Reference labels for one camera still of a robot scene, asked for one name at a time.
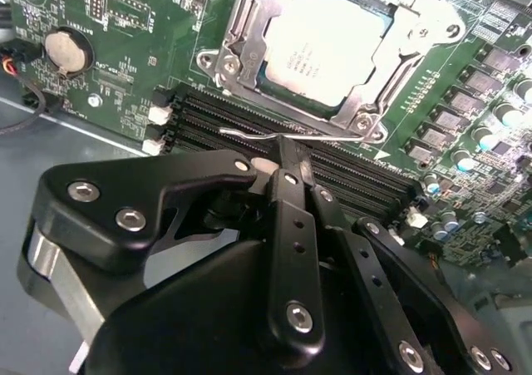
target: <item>screw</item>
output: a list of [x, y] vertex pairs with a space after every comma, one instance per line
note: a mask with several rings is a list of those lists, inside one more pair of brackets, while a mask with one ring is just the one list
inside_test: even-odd
[[483, 367], [486, 371], [491, 371], [490, 360], [486, 357], [485, 354], [482, 353], [482, 351], [478, 347], [473, 346], [471, 348], [471, 354], [473, 355], [473, 358], [475, 359], [477, 364]]
[[401, 341], [399, 344], [399, 353], [401, 354], [402, 361], [404, 361], [413, 372], [423, 372], [423, 359], [408, 342], [405, 342], [404, 340]]
[[331, 194], [329, 194], [326, 190], [322, 190], [320, 193], [319, 193], [322, 198], [324, 198], [327, 202], [332, 202], [333, 201], [333, 196]]
[[477, 224], [484, 224], [488, 220], [488, 216], [483, 211], [477, 211], [473, 214], [473, 221]]
[[103, 105], [103, 99], [101, 99], [101, 96], [98, 94], [90, 94], [87, 97], [86, 102], [92, 107], [100, 107]]
[[78, 202], [93, 202], [100, 197], [100, 190], [88, 182], [74, 182], [68, 186], [68, 194]]
[[241, 171], [249, 171], [249, 166], [247, 164], [245, 164], [243, 161], [236, 160], [234, 162], [234, 165], [236, 166], [237, 169], [239, 169]]
[[296, 185], [298, 183], [298, 179], [296, 177], [294, 177], [293, 175], [288, 174], [288, 173], [284, 175], [284, 179], [286, 181], [288, 181], [292, 185]]
[[126, 231], [139, 232], [146, 227], [146, 218], [140, 211], [123, 209], [116, 214], [116, 223]]
[[238, 58], [228, 55], [224, 57], [224, 69], [229, 74], [235, 74], [236, 71], [240, 68], [240, 62]]
[[512, 369], [510, 363], [506, 361], [505, 356], [500, 354], [497, 350], [491, 350], [491, 355], [503, 369], [505, 369], [506, 371], [510, 371]]
[[233, 63], [225, 63], [224, 68], [229, 74], [236, 72], [236, 68], [234, 67]]
[[367, 130], [370, 124], [371, 123], [369, 122], [368, 119], [361, 119], [360, 121], [357, 122], [357, 128], [358, 130]]
[[373, 223], [367, 223], [367, 224], [366, 224], [366, 227], [368, 227], [369, 230], [370, 230], [371, 232], [373, 232], [374, 234], [378, 234], [379, 232], [381, 232], [381, 231], [379, 230], [379, 227], [377, 227], [377, 226], [374, 225]]
[[292, 327], [300, 333], [309, 333], [313, 328], [313, 318], [299, 303], [292, 303], [286, 309], [286, 317]]

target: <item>green circuit board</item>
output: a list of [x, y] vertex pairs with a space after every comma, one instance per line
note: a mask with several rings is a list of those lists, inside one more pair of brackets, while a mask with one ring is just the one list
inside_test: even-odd
[[[532, 199], [526, 176], [516, 171], [516, 161], [530, 155], [532, 111], [512, 95], [511, 87], [527, 77], [530, 64], [532, 19], [496, 0], [448, 0], [467, 26], [457, 43], [433, 47], [416, 73], [392, 104], [383, 123], [389, 130], [380, 145], [346, 144], [344, 148], [388, 169], [419, 179], [432, 171], [448, 181], [449, 187], [434, 196], [457, 214], [461, 227], [445, 241], [445, 257], [459, 264], [480, 264], [479, 252], [491, 242], [491, 235], [504, 223], [520, 228], [527, 222]], [[47, 61], [20, 69], [44, 91], [66, 98], [64, 110], [91, 123], [142, 141], [148, 124], [148, 110], [154, 88], [171, 88], [179, 83], [222, 96], [222, 91], [197, 66], [195, 56], [202, 49], [218, 47], [224, 38], [234, 0], [12, 0], [17, 35], [42, 42], [51, 30], [67, 26], [83, 33], [92, 45], [95, 63], [91, 70], [69, 81], [57, 75]], [[520, 61], [515, 72], [498, 72], [479, 62], [479, 52], [497, 47]], [[463, 130], [453, 131], [452, 142], [429, 164], [408, 155], [406, 146], [434, 108], [444, 103], [453, 86], [460, 85], [464, 69], [474, 66], [500, 82], [493, 96], [470, 91], [486, 109], [470, 117]], [[102, 99], [99, 107], [87, 105], [90, 94]], [[290, 118], [273, 114], [232, 96], [244, 110], [263, 113], [290, 124]], [[523, 125], [508, 130], [496, 124], [491, 109], [510, 101], [525, 112]], [[477, 126], [495, 128], [510, 148], [504, 154], [480, 150], [470, 137]], [[458, 171], [451, 153], [459, 148], [470, 152], [478, 163], [474, 171]], [[494, 184], [500, 191], [487, 190]], [[512, 210], [503, 205], [514, 202]], [[477, 224], [478, 212], [487, 220]], [[430, 227], [419, 235], [430, 238]]]

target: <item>electrolytic capacitor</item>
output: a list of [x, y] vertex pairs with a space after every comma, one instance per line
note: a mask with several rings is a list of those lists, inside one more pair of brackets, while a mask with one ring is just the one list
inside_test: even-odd
[[524, 115], [522, 111], [514, 108], [509, 103], [503, 103], [498, 105], [493, 110], [493, 114], [495, 115], [495, 117], [497, 117], [497, 119], [499, 119], [503, 126], [511, 128], [519, 126], [523, 121]]
[[492, 150], [499, 143], [499, 138], [488, 127], [473, 130], [471, 136], [482, 150]]
[[447, 231], [445, 231], [445, 229], [443, 228], [443, 224], [440, 222], [432, 223], [431, 231], [432, 238], [434, 238], [435, 240], [443, 240], [449, 234]]
[[460, 171], [471, 171], [476, 166], [476, 161], [473, 160], [469, 152], [465, 149], [460, 149], [451, 155], [452, 161], [456, 168]]
[[525, 78], [514, 86], [515, 94], [525, 103], [532, 103], [532, 80]]
[[454, 211], [447, 211], [446, 213], [440, 216], [441, 223], [443, 224], [443, 229], [447, 232], [452, 232], [459, 227], [458, 219], [456, 218], [456, 213]]
[[429, 173], [425, 175], [425, 178], [423, 178], [423, 183], [425, 183], [426, 191], [429, 194], [435, 195], [441, 190], [436, 174]]

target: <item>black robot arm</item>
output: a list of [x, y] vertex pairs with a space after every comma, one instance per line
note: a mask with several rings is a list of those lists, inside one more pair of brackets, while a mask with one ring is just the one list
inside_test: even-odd
[[[19, 279], [78, 327], [86, 375], [518, 373], [428, 261], [348, 223], [302, 146], [254, 164], [219, 150], [42, 176]], [[151, 254], [223, 229], [239, 239], [145, 288]]]

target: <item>motherboard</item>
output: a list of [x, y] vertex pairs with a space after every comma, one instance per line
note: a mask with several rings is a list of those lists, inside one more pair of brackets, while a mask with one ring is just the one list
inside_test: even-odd
[[[139, 141], [147, 153], [260, 155], [270, 134], [307, 136], [318, 181], [352, 217], [380, 217], [401, 243], [439, 247], [460, 265], [528, 257], [532, 17], [522, 7], [506, 0], [12, 6], [17, 37], [45, 52], [20, 71], [59, 96], [64, 111]], [[416, 189], [411, 181], [423, 203], [411, 196], [391, 213], [394, 194]], [[370, 182], [377, 188], [369, 191]], [[502, 239], [518, 248], [500, 246]]]

